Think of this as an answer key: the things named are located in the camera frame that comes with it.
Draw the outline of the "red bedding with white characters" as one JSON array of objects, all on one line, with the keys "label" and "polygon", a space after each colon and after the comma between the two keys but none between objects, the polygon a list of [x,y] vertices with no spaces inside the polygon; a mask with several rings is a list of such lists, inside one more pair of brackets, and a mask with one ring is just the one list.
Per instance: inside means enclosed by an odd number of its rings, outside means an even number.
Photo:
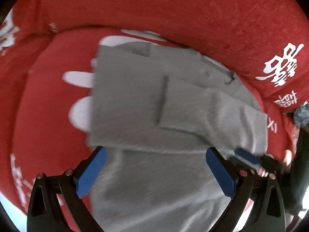
[{"label": "red bedding with white characters", "polygon": [[295,0],[18,0],[1,26],[1,193],[23,213],[35,178],[87,158],[96,57],[128,43],[190,49],[237,75],[295,157],[308,103],[308,18]]}]

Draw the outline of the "grey knit sweater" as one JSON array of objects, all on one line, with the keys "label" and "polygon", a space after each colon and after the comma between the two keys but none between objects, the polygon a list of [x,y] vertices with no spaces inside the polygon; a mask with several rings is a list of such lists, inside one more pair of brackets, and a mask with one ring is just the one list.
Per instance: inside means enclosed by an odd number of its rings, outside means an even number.
[{"label": "grey knit sweater", "polygon": [[236,74],[190,49],[100,46],[90,146],[107,151],[91,191],[105,231],[208,231],[229,199],[205,161],[264,154],[267,116]]}]

